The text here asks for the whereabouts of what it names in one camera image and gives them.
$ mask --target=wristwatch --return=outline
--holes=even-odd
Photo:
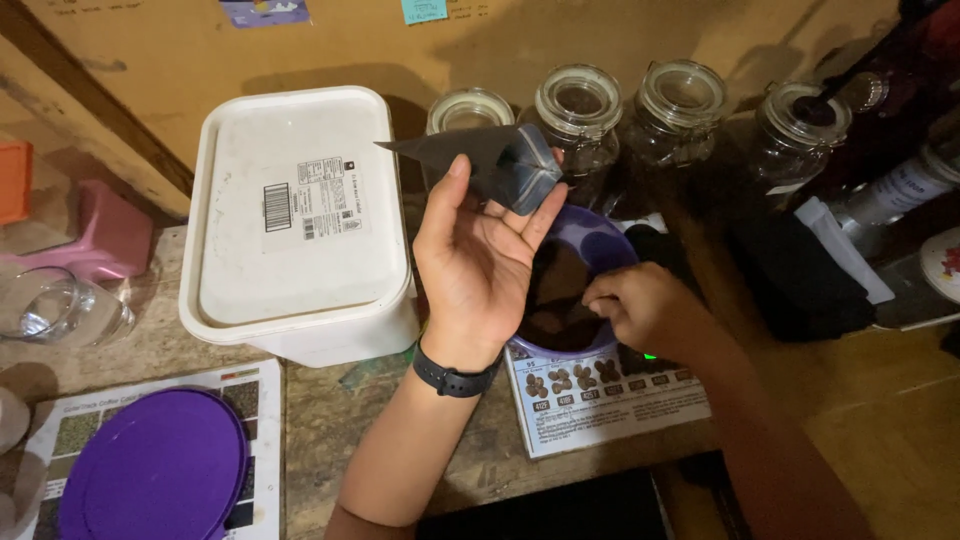
[[[481,372],[465,373],[437,365],[437,362],[423,353],[419,341],[414,348],[414,373],[436,388],[438,396],[451,398],[472,398],[489,390],[501,361],[503,361],[502,351],[487,369]]]

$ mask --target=wooden table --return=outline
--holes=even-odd
[[[408,218],[418,219],[407,210]],[[868,331],[839,341],[774,341],[726,251],[696,224],[669,219],[684,238],[708,301],[750,352],[764,382],[864,506],[881,537],[952,538],[960,529],[960,368],[936,349],[943,329]],[[131,335],[104,350],[0,344],[0,385],[29,402],[167,378],[269,357],[189,335],[177,314],[185,228],[162,231],[150,271],[117,283],[138,315]],[[321,536],[340,478],[406,364],[388,356],[325,369],[284,364],[286,532]],[[715,448],[709,421],[531,461],[501,370],[481,401],[430,505],[488,503]],[[722,538],[709,496],[657,471],[678,539]]]

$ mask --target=drinking glass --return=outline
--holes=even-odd
[[[126,304],[65,268],[43,266],[0,282],[0,339],[104,346],[133,328]]]

